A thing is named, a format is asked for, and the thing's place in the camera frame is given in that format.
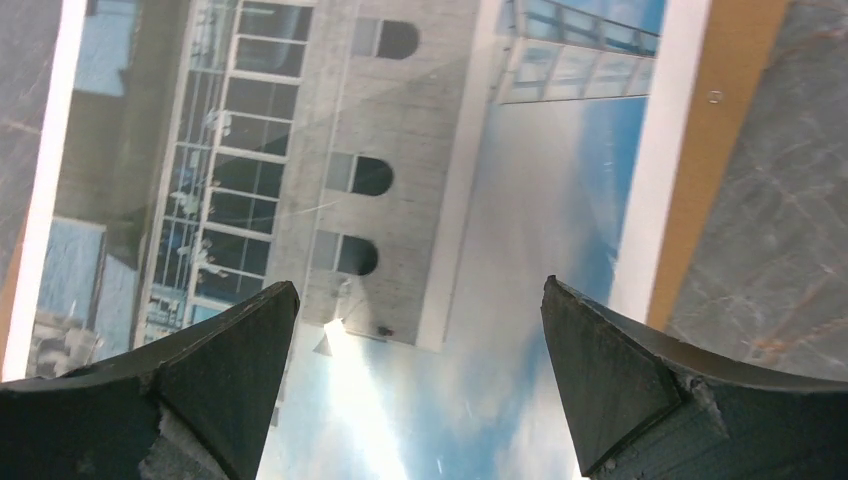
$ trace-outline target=blue sky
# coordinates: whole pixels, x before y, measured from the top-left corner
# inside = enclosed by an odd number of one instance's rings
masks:
[[[564,3],[661,24],[662,0]],[[346,410],[354,399],[339,389],[357,373],[312,353],[323,332],[300,325],[259,478],[372,479],[394,464],[410,480],[567,478],[573,452],[541,330],[542,285],[556,274],[606,299],[645,103],[491,107],[444,351],[351,339],[376,415],[361,423],[368,412]]]

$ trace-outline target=marble surface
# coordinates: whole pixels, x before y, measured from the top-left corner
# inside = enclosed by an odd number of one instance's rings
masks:
[[[32,193],[61,6],[0,2],[0,279]]]
[[[789,9],[668,333],[848,380],[848,1]]]

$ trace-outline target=concrete wall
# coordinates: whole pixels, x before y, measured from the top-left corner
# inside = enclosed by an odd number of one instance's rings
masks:
[[[353,279],[356,298],[347,302],[347,328],[373,335],[385,325],[395,330],[394,340],[415,342],[476,8],[469,0],[317,5],[279,212],[277,258],[269,269],[301,282],[298,287],[308,282],[305,320],[332,320],[345,278],[328,271],[307,274],[317,224],[371,240],[380,253],[376,271]],[[418,50],[404,60],[350,57],[357,16],[414,24]],[[379,197],[324,190],[329,145],[386,161],[394,171],[392,187]]]

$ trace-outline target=white strip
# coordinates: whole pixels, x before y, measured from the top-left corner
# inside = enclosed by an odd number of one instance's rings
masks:
[[[669,0],[665,11],[609,300],[613,310],[642,323],[654,290],[710,5],[711,0]]]
[[[457,119],[453,152],[448,167],[441,215],[430,260],[430,273],[415,345],[440,351],[447,333],[462,239],[474,182],[477,155],[488,113],[489,81],[493,49],[497,46],[495,26],[501,2],[480,1],[471,58]]]
[[[56,203],[56,188],[59,184],[85,10],[85,0],[62,2],[62,16],[50,73],[50,90],[47,94],[41,142],[38,147],[38,164],[32,187],[32,203],[26,221],[20,273],[3,359],[4,382],[18,380],[26,375],[38,291],[47,254],[47,238],[50,235],[50,222]]]

